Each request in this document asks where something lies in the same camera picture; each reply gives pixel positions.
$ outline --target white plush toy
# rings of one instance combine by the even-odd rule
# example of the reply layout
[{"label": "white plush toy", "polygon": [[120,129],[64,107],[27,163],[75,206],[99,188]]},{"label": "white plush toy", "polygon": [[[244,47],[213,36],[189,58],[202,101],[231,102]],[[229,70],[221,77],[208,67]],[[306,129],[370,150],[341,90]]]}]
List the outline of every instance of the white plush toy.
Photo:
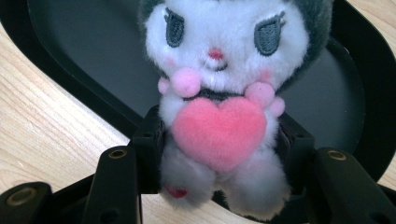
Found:
[{"label": "white plush toy", "polygon": [[168,131],[161,194],[194,208],[224,192],[230,209],[278,214],[290,185],[274,152],[276,92],[324,48],[332,0],[141,1],[148,56],[163,71]]}]

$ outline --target plush toy nose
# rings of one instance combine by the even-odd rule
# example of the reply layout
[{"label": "plush toy nose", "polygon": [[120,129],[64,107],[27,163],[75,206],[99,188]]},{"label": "plush toy nose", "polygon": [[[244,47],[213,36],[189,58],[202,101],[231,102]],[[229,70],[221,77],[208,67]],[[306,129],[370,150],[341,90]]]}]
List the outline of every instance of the plush toy nose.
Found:
[{"label": "plush toy nose", "polygon": [[221,49],[218,48],[210,49],[208,55],[214,60],[221,60],[224,58],[224,54],[222,53]]}]

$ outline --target plush toy face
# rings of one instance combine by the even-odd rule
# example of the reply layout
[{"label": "plush toy face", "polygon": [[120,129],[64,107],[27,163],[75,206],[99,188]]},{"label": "plush toy face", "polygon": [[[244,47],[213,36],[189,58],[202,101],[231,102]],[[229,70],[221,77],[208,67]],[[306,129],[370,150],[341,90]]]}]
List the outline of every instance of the plush toy face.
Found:
[{"label": "plush toy face", "polygon": [[255,81],[276,90],[308,48],[302,15],[283,0],[165,0],[146,28],[148,56],[167,76],[193,68],[213,91],[243,93]]}]

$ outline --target black tray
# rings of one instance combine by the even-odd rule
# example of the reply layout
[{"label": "black tray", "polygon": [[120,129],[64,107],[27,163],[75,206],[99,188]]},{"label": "black tray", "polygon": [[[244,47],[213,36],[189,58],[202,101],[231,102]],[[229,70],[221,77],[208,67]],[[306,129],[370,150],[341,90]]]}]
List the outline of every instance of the black tray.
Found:
[{"label": "black tray", "polygon": [[[131,137],[160,99],[160,71],[143,54],[137,2],[1,0],[0,18],[37,67]],[[395,86],[396,62],[384,38],[335,0],[326,50],[280,94],[316,147],[353,153],[378,180],[396,148]]]}]

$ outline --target red embroidered detail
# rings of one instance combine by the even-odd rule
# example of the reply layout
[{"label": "red embroidered detail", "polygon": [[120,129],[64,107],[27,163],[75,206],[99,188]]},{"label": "red embroidered detail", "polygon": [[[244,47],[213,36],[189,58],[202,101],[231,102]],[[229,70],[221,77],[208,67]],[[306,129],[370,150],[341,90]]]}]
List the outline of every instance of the red embroidered detail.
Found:
[{"label": "red embroidered detail", "polygon": [[165,184],[164,187],[165,187],[166,191],[168,191],[168,193],[176,199],[183,198],[187,194],[187,190],[184,188],[172,188],[167,184]]}]

